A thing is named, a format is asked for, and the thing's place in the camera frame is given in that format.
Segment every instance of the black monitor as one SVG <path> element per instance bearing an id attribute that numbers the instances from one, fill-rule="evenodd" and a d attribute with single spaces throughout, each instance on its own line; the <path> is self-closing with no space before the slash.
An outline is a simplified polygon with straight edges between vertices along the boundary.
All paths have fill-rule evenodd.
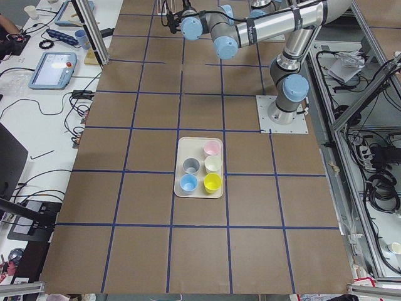
<path id="1" fill-rule="evenodd" d="M 17 215 L 8 238 L 48 241 L 61 204 L 41 201 L 14 204 L 10 201 L 27 158 L 25 147 L 0 123 L 0 214 L 2 216 L 6 211 Z"/>

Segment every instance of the yellow cup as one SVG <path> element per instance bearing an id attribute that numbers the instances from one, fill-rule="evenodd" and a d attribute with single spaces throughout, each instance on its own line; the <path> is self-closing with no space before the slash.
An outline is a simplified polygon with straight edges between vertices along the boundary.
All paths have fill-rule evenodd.
<path id="1" fill-rule="evenodd" d="M 207 193 L 212 194 L 217 192 L 222 184 L 221 177 L 218 174 L 207 174 L 203 180 L 205 190 Z"/>

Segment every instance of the cup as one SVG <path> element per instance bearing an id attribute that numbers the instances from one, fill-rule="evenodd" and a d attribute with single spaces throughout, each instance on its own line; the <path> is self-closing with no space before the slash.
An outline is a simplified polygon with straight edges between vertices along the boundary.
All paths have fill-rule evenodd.
<path id="1" fill-rule="evenodd" d="M 216 156 L 219 155 L 221 152 L 221 145 L 220 142 L 216 140 L 208 140 L 203 145 L 203 150 L 205 152 L 205 156 Z"/>
<path id="2" fill-rule="evenodd" d="M 39 19 L 39 15 L 38 12 L 36 11 L 36 7 L 34 7 L 33 5 L 28 5 L 24 7 L 24 11 L 25 13 L 28 14 L 28 16 L 32 19 L 32 20 L 37 20 Z"/>
<path id="3" fill-rule="evenodd" d="M 185 194 L 192 194 L 198 187 L 198 179 L 193 174 L 184 174 L 180 179 L 180 187 Z"/>
<path id="4" fill-rule="evenodd" d="M 186 174 L 197 174 L 201 164 L 195 158 L 188 158 L 182 164 L 182 168 Z"/>
<path id="5" fill-rule="evenodd" d="M 389 243 L 386 246 L 387 251 L 393 254 L 401 255 L 401 243 Z"/>
<path id="6" fill-rule="evenodd" d="M 209 194 L 216 193 L 222 184 L 221 177 L 218 174 L 207 174 L 203 180 L 205 190 Z"/>
<path id="7" fill-rule="evenodd" d="M 83 49 L 88 50 L 90 48 L 88 36 L 86 35 L 85 30 L 80 29 L 75 31 L 75 38 Z"/>
<path id="8" fill-rule="evenodd" d="M 220 156 L 209 156 L 205 159 L 205 168 L 208 174 L 219 172 L 222 166 Z"/>

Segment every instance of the robotic arm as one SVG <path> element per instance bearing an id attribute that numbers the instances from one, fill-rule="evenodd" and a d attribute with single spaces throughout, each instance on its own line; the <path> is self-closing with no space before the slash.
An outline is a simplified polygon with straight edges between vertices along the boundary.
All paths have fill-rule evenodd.
<path id="1" fill-rule="evenodd" d="M 180 26 L 184 37 L 191 41 L 210 33 L 214 49 L 222 60 L 234 57 L 238 48 L 291 33 L 283 52 L 270 66 L 278 97 L 269 107 L 269 116 L 273 121 L 289 124 L 309 90 L 308 82 L 298 73 L 317 29 L 340 17 L 350 7 L 352 0 L 301 0 L 298 5 L 279 11 L 272 11 L 271 2 L 253 1 L 250 17 L 238 20 L 234 19 L 230 5 L 198 13 L 189 0 L 183 0 L 184 9 L 181 12 L 173 14 L 167 9 L 167 25 L 172 33 L 177 32 Z"/>

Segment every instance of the blue joint cap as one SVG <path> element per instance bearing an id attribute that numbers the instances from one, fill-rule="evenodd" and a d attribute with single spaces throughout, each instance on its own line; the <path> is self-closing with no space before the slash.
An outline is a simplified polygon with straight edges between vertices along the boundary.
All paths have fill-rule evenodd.
<path id="1" fill-rule="evenodd" d="M 226 14 L 229 17 L 234 17 L 234 12 L 232 11 L 231 5 L 220 5 L 220 7 L 224 10 L 224 12 L 226 12 Z M 228 19 L 228 23 L 230 24 L 230 26 L 234 25 L 234 20 Z"/>
<path id="2" fill-rule="evenodd" d="M 238 43 L 229 36 L 220 36 L 213 42 L 217 56 L 222 60 L 229 60 L 238 52 Z"/>
<path id="3" fill-rule="evenodd" d="M 301 102 L 304 100 L 308 91 L 309 83 L 302 75 L 291 74 L 284 80 L 284 95 L 292 102 Z"/>
<path id="4" fill-rule="evenodd" d="M 198 40 L 203 32 L 202 23 L 195 17 L 186 17 L 181 22 L 181 32 L 184 38 L 190 41 Z"/>
<path id="5" fill-rule="evenodd" d="M 267 13 L 265 13 L 265 12 L 264 12 L 263 10 L 261 10 L 261 9 L 253 9 L 253 10 L 251 11 L 250 17 L 251 17 L 251 18 L 256 18 L 256 17 L 264 16 L 265 14 L 267 14 Z"/>

